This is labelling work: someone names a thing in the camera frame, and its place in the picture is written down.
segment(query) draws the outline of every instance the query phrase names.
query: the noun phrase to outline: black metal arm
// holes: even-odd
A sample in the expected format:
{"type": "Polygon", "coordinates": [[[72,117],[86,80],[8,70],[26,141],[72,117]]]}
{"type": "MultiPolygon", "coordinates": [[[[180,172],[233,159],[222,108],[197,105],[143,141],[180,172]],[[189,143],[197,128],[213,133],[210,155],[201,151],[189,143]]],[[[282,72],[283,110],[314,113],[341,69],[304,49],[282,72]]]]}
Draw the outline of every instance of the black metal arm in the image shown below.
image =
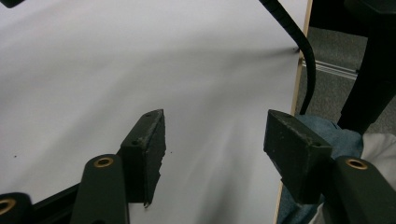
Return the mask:
{"type": "Polygon", "coordinates": [[[295,117],[268,112],[264,151],[294,201],[325,196],[326,223],[395,223],[396,192],[368,161],[331,158],[332,147],[295,117]]]}
{"type": "Polygon", "coordinates": [[[24,193],[0,195],[0,223],[129,223],[128,203],[152,203],[166,150],[162,110],[143,115],[117,155],[87,162],[80,184],[32,205],[24,193]]]}
{"type": "Polygon", "coordinates": [[[338,124],[364,133],[396,94],[396,2],[346,0],[344,4],[370,34],[360,72],[338,124]]]}

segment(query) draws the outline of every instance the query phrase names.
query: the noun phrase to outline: white backdrop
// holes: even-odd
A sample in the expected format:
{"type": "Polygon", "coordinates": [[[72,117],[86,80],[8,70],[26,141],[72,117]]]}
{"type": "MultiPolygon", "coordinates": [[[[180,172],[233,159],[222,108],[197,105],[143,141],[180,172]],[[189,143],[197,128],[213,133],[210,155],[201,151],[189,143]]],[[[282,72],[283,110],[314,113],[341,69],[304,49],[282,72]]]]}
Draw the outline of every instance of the white backdrop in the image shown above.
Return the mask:
{"type": "MultiPolygon", "coordinates": [[[[306,0],[283,1],[302,27],[306,0]]],[[[258,0],[26,0],[0,7],[0,194],[33,202],[163,108],[167,151],[131,223],[271,223],[267,110],[290,112],[296,46],[258,0]]]]}

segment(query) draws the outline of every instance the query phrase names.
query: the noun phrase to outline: white surface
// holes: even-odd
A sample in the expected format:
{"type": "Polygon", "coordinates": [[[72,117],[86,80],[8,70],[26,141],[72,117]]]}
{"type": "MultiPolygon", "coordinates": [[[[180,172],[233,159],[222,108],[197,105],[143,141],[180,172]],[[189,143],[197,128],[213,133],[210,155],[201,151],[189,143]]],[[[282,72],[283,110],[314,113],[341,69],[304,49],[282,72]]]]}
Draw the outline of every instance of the white surface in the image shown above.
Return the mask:
{"type": "Polygon", "coordinates": [[[365,133],[361,158],[369,161],[396,190],[396,136],[391,133],[365,133]]]}
{"type": "MultiPolygon", "coordinates": [[[[284,1],[302,26],[306,1],[284,1]]],[[[290,112],[298,53],[258,0],[27,0],[0,7],[0,193],[34,203],[163,108],[153,204],[131,223],[271,223],[267,110],[290,112]]]]}

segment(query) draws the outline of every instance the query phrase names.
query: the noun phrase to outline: screw hole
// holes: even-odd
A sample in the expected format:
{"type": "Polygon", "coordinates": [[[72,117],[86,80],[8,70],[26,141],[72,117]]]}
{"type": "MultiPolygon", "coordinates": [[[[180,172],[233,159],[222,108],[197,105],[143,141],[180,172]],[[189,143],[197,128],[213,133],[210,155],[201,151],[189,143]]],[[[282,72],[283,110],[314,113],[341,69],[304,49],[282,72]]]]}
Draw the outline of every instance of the screw hole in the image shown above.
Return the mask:
{"type": "Polygon", "coordinates": [[[101,159],[95,161],[95,163],[93,165],[97,168],[102,168],[102,167],[107,167],[107,166],[111,165],[112,163],[113,163],[113,159],[111,159],[109,157],[104,157],[104,158],[101,158],[101,159]]]}
{"type": "Polygon", "coordinates": [[[314,142],[314,143],[312,144],[312,146],[314,146],[314,147],[320,147],[320,146],[321,146],[321,143],[319,143],[319,142],[314,142]]]}
{"type": "Polygon", "coordinates": [[[0,200],[0,215],[3,215],[11,210],[16,203],[17,201],[12,198],[0,200]]]}
{"type": "Polygon", "coordinates": [[[346,164],[358,170],[367,170],[368,168],[368,166],[364,162],[353,159],[347,160],[346,164]]]}

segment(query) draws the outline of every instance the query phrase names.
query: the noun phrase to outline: black cable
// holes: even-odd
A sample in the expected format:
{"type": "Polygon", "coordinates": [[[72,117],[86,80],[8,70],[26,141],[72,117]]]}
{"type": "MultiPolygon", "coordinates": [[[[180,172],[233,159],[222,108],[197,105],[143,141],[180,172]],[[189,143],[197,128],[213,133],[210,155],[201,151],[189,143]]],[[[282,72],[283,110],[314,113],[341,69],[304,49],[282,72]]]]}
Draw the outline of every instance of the black cable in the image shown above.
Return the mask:
{"type": "Polygon", "coordinates": [[[5,7],[12,8],[23,2],[23,0],[0,0],[0,2],[3,3],[5,7]]]}
{"type": "Polygon", "coordinates": [[[300,114],[303,115],[311,102],[312,96],[314,95],[317,69],[315,64],[314,51],[305,37],[303,32],[291,18],[285,8],[280,5],[277,0],[260,0],[263,6],[273,15],[273,17],[279,22],[279,24],[288,32],[291,38],[296,42],[304,55],[306,63],[306,94],[301,107],[300,114]]]}

